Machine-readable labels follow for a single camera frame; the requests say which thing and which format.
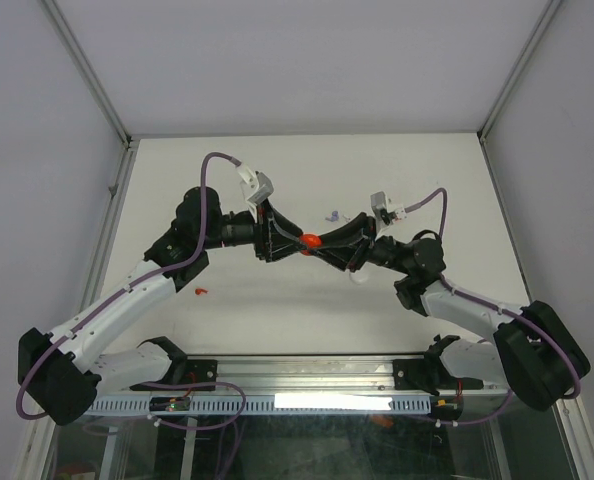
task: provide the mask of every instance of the white light strip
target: white light strip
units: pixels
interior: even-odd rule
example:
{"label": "white light strip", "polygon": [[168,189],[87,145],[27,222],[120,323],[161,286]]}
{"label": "white light strip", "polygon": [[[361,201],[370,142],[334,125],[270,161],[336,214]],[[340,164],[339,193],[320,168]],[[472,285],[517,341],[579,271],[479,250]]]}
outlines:
{"label": "white light strip", "polygon": [[390,411],[392,401],[392,397],[365,397],[336,393],[278,393],[275,395],[275,408]]}

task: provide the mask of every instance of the metal beam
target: metal beam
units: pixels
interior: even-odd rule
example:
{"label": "metal beam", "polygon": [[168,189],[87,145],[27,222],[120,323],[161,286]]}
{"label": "metal beam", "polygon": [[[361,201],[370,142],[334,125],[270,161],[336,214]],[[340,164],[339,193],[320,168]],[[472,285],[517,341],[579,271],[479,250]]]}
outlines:
{"label": "metal beam", "polygon": [[95,102],[97,102],[97,105],[99,105],[99,108],[106,117],[106,120],[108,120],[108,123],[115,130],[115,133],[121,140],[122,144],[125,147],[128,147],[130,143],[130,135],[121,121],[121,118],[119,118],[119,115],[113,107],[113,104],[108,98],[104,87],[99,81],[99,78],[97,77],[92,65],[88,61],[84,50],[77,41],[77,38],[70,28],[70,25],[68,25],[66,17],[64,17],[59,5],[57,5],[57,1],[39,0],[39,4],[46,14],[46,17],[55,28],[57,35],[68,51],[68,54],[70,55],[70,58],[72,58],[77,70],[79,70],[79,73],[86,83],[88,90],[90,90],[90,93],[95,99]]}
{"label": "metal beam", "polygon": [[502,87],[501,92],[499,92],[499,95],[493,104],[493,108],[490,110],[484,125],[479,131],[480,139],[485,140],[495,126],[495,123],[499,119],[504,107],[508,103],[508,99],[515,91],[519,80],[521,80],[523,77],[526,67],[535,55],[535,51],[544,38],[544,34],[548,31],[548,27],[550,27],[553,19],[561,10],[564,1],[565,0],[550,0],[548,5],[546,5],[546,8],[544,8],[542,11],[537,24],[533,28],[532,32],[530,32],[528,41],[524,45],[524,48],[522,48],[519,57],[517,57],[517,60],[513,65],[513,68],[510,70],[510,75],[508,75],[508,78],[504,82],[504,86]]}

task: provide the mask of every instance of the small blue object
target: small blue object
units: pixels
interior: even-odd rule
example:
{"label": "small blue object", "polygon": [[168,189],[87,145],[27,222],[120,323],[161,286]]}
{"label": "small blue object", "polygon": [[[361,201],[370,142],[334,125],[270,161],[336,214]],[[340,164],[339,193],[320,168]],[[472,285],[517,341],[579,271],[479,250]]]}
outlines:
{"label": "small blue object", "polygon": [[333,210],[333,213],[330,214],[330,217],[326,217],[326,220],[329,222],[336,222],[339,220],[339,212],[337,210]]}

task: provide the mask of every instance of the table surface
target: table surface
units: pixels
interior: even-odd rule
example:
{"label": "table surface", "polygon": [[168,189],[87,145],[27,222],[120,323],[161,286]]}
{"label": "table surface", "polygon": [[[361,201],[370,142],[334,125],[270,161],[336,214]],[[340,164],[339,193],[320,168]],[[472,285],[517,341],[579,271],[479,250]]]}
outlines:
{"label": "table surface", "polygon": [[[526,304],[527,296],[492,181],[475,134],[176,138],[141,140],[107,268],[104,290],[119,282],[163,234],[184,193],[199,184],[211,151],[234,155],[271,178],[273,205],[305,232],[324,233],[370,213],[370,195],[396,203],[448,190],[444,249],[452,281],[486,296]],[[222,210],[245,209],[239,176],[214,159],[208,184]],[[409,241],[437,229],[441,200],[389,234]],[[110,347],[134,348],[168,336],[191,354],[394,353],[425,350],[435,335],[472,334],[402,308],[401,275],[372,265],[363,285],[302,255],[274,264],[251,246],[209,252],[210,266],[174,298],[146,313]],[[196,296],[195,288],[208,294]]]}

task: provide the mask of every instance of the red object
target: red object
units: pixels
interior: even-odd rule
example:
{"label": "red object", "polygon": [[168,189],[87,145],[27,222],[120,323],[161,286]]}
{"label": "red object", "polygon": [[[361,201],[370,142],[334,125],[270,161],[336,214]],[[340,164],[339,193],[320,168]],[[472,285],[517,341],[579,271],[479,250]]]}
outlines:
{"label": "red object", "polygon": [[[306,244],[308,248],[316,248],[321,247],[321,238],[319,238],[314,233],[304,233],[299,239]],[[310,252],[307,250],[302,250],[301,252],[304,255],[310,255]]]}

